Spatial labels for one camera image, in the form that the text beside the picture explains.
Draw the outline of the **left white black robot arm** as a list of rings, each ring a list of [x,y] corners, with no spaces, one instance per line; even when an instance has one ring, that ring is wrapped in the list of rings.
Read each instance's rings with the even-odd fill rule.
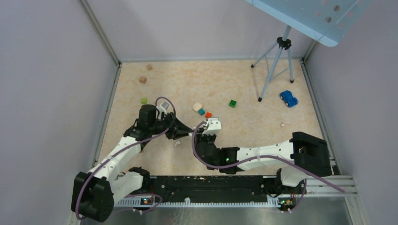
[[[175,110],[167,112],[168,103],[142,105],[138,118],[122,135],[119,143],[100,163],[74,178],[71,210],[78,220],[90,218],[106,221],[114,204],[129,193],[149,191],[151,182],[140,172],[122,169],[153,139],[165,135],[169,140],[188,136],[193,129],[176,118]]]

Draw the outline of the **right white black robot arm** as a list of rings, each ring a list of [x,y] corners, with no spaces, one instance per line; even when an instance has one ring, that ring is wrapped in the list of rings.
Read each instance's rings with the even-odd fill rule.
[[[288,193],[307,177],[332,175],[327,142],[304,132],[292,138],[263,147],[224,147],[215,145],[216,135],[193,135],[194,156],[209,170],[234,175],[263,166],[278,166],[275,187]]]

